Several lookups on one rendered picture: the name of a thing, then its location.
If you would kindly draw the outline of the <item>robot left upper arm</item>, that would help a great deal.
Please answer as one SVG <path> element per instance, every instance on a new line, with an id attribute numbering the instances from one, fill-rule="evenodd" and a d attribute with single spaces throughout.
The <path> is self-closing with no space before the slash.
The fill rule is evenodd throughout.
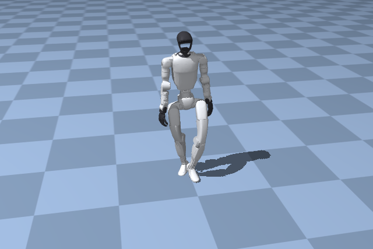
<path id="1" fill-rule="evenodd" d="M 196 54 L 199 60 L 199 69 L 201 77 L 199 78 L 201 84 L 209 83 L 209 77 L 207 75 L 208 68 L 207 68 L 207 58 L 204 54 Z"/>

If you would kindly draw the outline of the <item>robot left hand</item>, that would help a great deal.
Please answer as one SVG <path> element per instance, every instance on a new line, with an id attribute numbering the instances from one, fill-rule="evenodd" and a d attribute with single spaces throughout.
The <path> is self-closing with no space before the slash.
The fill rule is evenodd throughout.
<path id="1" fill-rule="evenodd" d="M 205 102 L 206 102 L 207 107 L 208 107 L 207 116 L 210 116 L 212 111 L 213 111 L 212 99 L 211 99 L 211 101 L 209 101 L 209 99 L 205 99 Z"/>

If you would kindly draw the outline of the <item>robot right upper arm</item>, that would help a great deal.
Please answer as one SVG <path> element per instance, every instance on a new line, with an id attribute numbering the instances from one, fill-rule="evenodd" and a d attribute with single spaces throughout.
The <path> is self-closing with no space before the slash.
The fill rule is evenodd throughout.
<path id="1" fill-rule="evenodd" d="M 161 78 L 163 83 L 163 90 L 170 90 L 171 82 L 169 82 L 170 77 L 170 67 L 173 64 L 173 57 L 163 58 L 161 61 Z"/>

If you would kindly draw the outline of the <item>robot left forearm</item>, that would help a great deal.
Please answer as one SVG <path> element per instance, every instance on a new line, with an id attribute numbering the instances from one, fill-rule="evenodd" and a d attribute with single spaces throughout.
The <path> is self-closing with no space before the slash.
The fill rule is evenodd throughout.
<path id="1" fill-rule="evenodd" d="M 209 99 L 209 101 L 211 101 L 212 97 L 210 94 L 210 79 L 209 79 L 209 83 L 202 85 L 202 88 L 203 88 L 204 100 Z"/>

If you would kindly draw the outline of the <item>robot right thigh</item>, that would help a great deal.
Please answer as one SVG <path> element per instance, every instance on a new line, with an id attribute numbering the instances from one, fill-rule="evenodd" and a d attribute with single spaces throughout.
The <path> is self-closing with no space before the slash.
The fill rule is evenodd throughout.
<path id="1" fill-rule="evenodd" d="M 172 136 L 175 141 L 180 143 L 185 142 L 185 134 L 181 132 L 181 122 L 180 122 L 180 111 L 179 111 L 179 102 L 175 101 L 168 105 L 168 119 L 169 126 L 172 133 Z"/>

